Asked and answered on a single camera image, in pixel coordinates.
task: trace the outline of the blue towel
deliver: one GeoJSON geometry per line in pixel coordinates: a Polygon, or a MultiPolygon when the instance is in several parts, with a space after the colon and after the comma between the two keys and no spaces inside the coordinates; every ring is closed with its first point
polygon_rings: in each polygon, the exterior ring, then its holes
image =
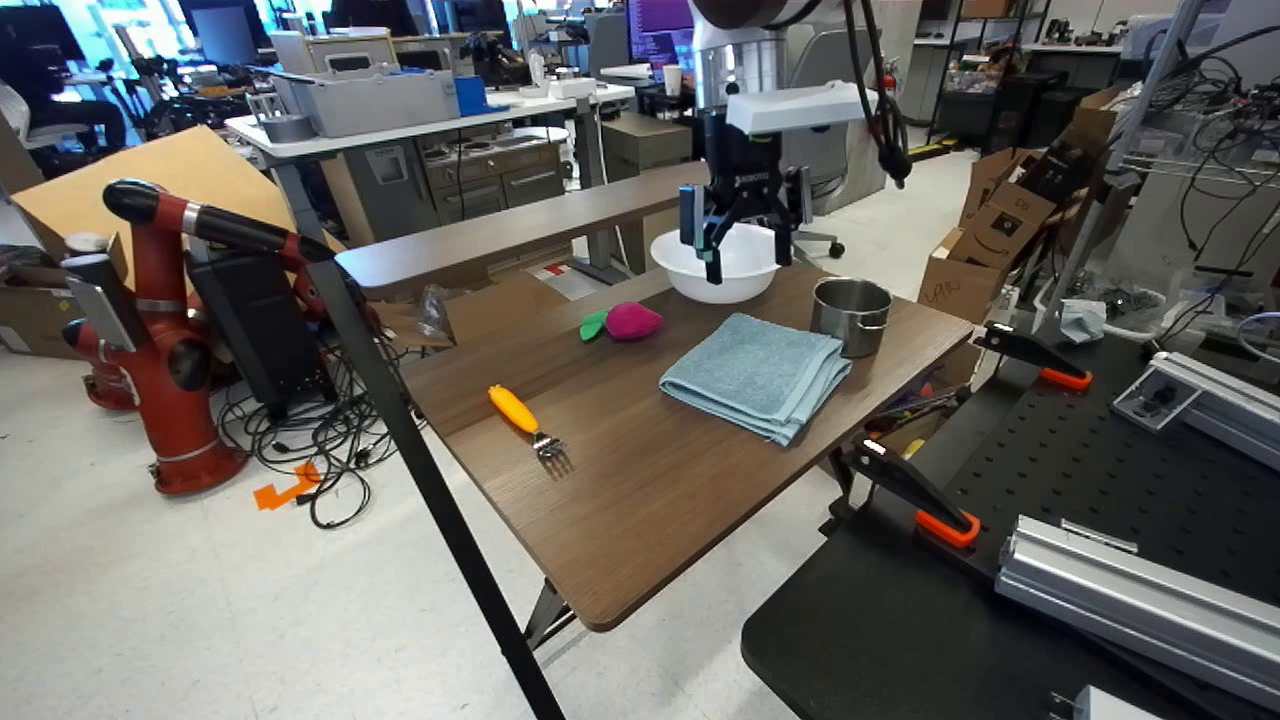
{"type": "Polygon", "coordinates": [[[659,392],[789,449],[846,377],[837,334],[728,316],[684,351],[659,392]]]}

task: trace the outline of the cabinet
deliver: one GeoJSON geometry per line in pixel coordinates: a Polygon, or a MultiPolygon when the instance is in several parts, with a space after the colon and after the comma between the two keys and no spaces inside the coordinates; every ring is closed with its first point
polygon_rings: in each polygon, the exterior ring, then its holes
{"type": "Polygon", "coordinates": [[[561,145],[530,137],[437,137],[325,161],[348,242],[408,235],[561,194],[561,145]]]}
{"type": "MultiPolygon", "coordinates": [[[[684,165],[693,156],[693,131],[684,122],[663,122],[634,111],[621,111],[615,119],[605,122],[601,137],[605,137],[607,179],[640,175],[663,165],[684,165]]],[[[621,235],[632,267],[642,267],[640,260],[646,257],[646,238],[654,238],[675,222],[679,222],[675,206],[623,221],[621,235]]]]}

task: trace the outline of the computer monitor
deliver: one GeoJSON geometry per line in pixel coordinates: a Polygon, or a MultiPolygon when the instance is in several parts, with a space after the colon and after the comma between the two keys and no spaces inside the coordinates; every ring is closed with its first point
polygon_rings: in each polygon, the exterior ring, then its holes
{"type": "Polygon", "coordinates": [[[452,30],[493,30],[507,27],[507,11],[499,0],[452,0],[452,30]]]}
{"type": "Polygon", "coordinates": [[[83,59],[64,11],[54,4],[38,9],[0,9],[0,40],[23,40],[54,59],[83,59]]]}
{"type": "Polygon", "coordinates": [[[211,64],[252,64],[269,47],[262,20],[252,0],[180,0],[189,27],[211,64]]]}
{"type": "Polygon", "coordinates": [[[331,27],[387,27],[393,35],[417,35],[405,0],[331,0],[331,27]]]}
{"type": "Polygon", "coordinates": [[[634,64],[679,64],[679,47],[693,40],[689,0],[627,4],[627,25],[634,64]]]}

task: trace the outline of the gray floor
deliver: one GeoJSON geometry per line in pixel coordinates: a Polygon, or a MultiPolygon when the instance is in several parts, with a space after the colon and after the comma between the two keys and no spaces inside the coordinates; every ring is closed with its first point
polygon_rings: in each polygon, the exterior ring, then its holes
{"type": "MultiPolygon", "coordinates": [[[[966,156],[943,156],[906,190],[825,217],[846,238],[831,273],[916,294],[963,182],[966,156]]],[[[527,716],[400,462],[372,475],[377,498],[344,531],[258,515],[252,493],[278,481],[262,466],[158,498],[139,420],[91,409],[79,377],[77,361],[0,351],[0,716],[527,716]]],[[[523,614],[539,571],[437,457],[523,614]]],[[[821,543],[829,498],[829,475],[806,472],[623,627],[552,639],[539,663],[562,710],[789,716],[735,636],[821,543]]]]}

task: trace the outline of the metal frame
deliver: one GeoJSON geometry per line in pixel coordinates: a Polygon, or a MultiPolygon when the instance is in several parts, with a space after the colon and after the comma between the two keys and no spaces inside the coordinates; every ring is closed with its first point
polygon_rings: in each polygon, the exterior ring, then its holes
{"type": "Polygon", "coordinates": [[[555,585],[542,579],[542,592],[536,596],[527,622],[523,622],[523,642],[542,649],[552,636],[561,636],[571,622],[571,606],[561,598],[555,585]]]}
{"type": "Polygon", "coordinates": [[[1222,441],[1229,449],[1280,472],[1280,399],[1185,351],[1154,351],[1111,409],[1146,431],[1171,420],[1222,441]]]}
{"type": "Polygon", "coordinates": [[[994,592],[1280,710],[1280,606],[1019,515],[994,592]]]}
{"type": "Polygon", "coordinates": [[[422,497],[457,567],[463,571],[473,598],[479,604],[485,622],[486,622],[493,639],[499,642],[530,716],[561,720],[562,710],[555,703],[555,690],[530,656],[536,642],[527,642],[527,636],[520,631],[463,511],[457,509],[457,498],[443,482],[443,472],[411,420],[411,394],[408,394],[400,372],[393,372],[393,361],[369,334],[369,316],[363,316],[363,303],[354,298],[358,286],[348,280],[348,273],[336,260],[314,260],[314,263],[307,263],[307,273],[314,280],[314,290],[329,308],[329,320],[341,334],[348,363],[363,378],[369,404],[387,425],[387,434],[397,441],[417,493],[422,497]]]}

